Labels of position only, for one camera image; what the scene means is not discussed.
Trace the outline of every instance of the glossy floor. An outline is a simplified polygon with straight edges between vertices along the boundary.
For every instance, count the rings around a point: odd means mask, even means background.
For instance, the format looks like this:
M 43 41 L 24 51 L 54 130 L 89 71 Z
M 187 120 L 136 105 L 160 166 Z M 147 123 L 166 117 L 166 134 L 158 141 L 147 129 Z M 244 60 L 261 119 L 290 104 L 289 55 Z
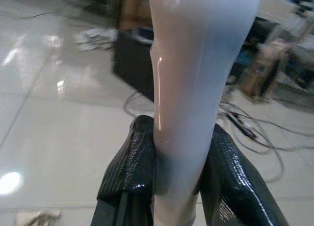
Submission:
M 62 210 L 58 226 L 89 225 L 105 169 L 132 120 L 123 104 L 134 90 L 111 74 L 112 52 L 81 52 L 74 44 L 73 34 L 88 26 L 70 25 L 57 13 L 20 18 L 58 6 L 56 0 L 0 0 L 0 177 L 18 173 L 21 180 L 13 193 L 0 187 L 0 225 L 13 226 L 18 211 L 48 208 Z M 80 9 L 66 11 L 75 15 Z M 274 101 L 252 104 L 238 91 L 230 101 L 256 117 L 313 129 L 312 114 Z M 130 109 L 154 114 L 144 98 Z M 219 123 L 231 131 L 229 123 Z M 265 129 L 277 146 L 314 144 L 272 126 Z M 265 179 L 276 174 L 274 155 L 243 152 Z M 314 153 L 281 155 L 284 178 L 268 187 L 292 226 L 311 226 Z M 195 225 L 205 225 L 201 203 Z

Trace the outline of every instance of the white prosthetic leg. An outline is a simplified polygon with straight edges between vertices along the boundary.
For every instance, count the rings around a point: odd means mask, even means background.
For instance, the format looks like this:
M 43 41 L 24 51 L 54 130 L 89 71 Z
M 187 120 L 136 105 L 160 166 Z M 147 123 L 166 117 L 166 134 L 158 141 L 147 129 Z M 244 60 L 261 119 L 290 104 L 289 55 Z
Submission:
M 188 226 L 220 94 L 260 0 L 150 0 L 156 226 Z

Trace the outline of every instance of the tiled floor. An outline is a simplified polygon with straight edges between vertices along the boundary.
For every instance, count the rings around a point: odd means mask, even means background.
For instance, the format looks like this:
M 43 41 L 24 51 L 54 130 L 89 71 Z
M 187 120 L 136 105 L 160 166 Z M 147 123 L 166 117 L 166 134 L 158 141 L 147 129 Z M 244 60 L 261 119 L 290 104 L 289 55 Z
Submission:
M 104 171 L 132 120 L 123 104 L 134 90 L 111 74 L 112 52 L 81 52 L 73 42 L 73 34 L 87 27 L 70 26 L 58 14 L 17 18 L 58 5 L 56 0 L 0 0 L 0 176 L 18 172 L 23 178 L 18 191 L 0 195 L 0 225 L 13 226 L 18 211 L 46 208 L 62 210 L 57 226 L 89 225 Z M 252 104 L 239 91 L 230 101 L 258 118 L 307 132 L 314 127 L 312 114 L 274 101 Z M 154 114 L 143 98 L 130 109 Z M 231 132 L 231 124 L 218 122 Z M 274 145 L 314 145 L 313 138 L 263 126 Z M 265 179 L 277 174 L 274 154 L 241 149 Z M 280 154 L 284 178 L 268 187 L 292 226 L 312 226 L 314 151 Z M 204 226 L 200 203 L 197 212 L 195 225 Z

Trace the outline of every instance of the white cylindrical object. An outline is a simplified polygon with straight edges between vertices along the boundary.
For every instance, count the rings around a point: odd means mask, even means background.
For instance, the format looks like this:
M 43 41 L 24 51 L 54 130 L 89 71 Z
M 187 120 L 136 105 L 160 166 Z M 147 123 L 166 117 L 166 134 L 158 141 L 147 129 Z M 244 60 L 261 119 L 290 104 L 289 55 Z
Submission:
M 259 0 L 150 0 L 155 84 L 155 225 L 193 223 L 220 94 Z

